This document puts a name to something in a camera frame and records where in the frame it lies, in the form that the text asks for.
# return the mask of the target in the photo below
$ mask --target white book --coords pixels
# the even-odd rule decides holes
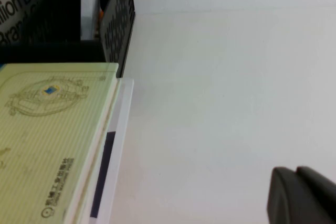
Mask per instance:
[[[102,183],[100,181],[100,185],[97,190],[96,187],[90,188],[90,190],[93,193],[96,192],[96,194],[100,194],[102,190],[102,195],[95,195],[94,206],[92,206],[92,199],[88,199],[86,209],[82,212],[85,217],[82,218],[81,223],[84,224],[110,223],[114,193],[118,180],[119,166],[134,86],[134,81],[131,79],[120,79],[120,81],[119,95],[115,103],[112,119],[108,129],[108,134],[110,134],[108,136],[108,140],[113,142],[113,147],[108,162],[106,177],[103,182],[103,186],[101,186]],[[100,166],[101,163],[95,167],[95,174],[99,173]]]
[[[92,40],[94,38],[98,19],[98,7],[98,0],[81,0],[81,40]]]

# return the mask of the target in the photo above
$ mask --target publisher logo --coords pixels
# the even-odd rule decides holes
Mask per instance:
[[[43,95],[52,95],[58,93],[60,90],[59,85],[47,85],[42,88],[42,94]]]
[[[42,210],[42,212],[41,212],[41,216],[43,217],[43,218],[49,218],[50,216],[53,216],[54,215],[54,210],[53,210],[53,208],[51,208],[51,207],[46,207],[45,209],[43,209]]]

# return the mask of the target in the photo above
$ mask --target pale yellow book cover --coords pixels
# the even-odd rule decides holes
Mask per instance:
[[[0,69],[0,223],[72,221],[116,86],[113,63]]]

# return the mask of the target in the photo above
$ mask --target desk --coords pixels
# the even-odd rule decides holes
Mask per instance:
[[[271,170],[336,181],[336,8],[135,19],[112,223],[268,223]]]

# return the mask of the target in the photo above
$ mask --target book stack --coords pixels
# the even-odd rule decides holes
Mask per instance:
[[[116,79],[117,69],[116,63],[0,69],[0,223],[92,223],[99,215],[109,217],[112,201],[105,201],[108,209],[102,202],[113,200],[133,87]],[[128,98],[115,108],[119,90]],[[108,141],[106,136],[112,117],[123,123],[116,124],[111,151],[111,134]],[[104,188],[105,180],[113,188]]]

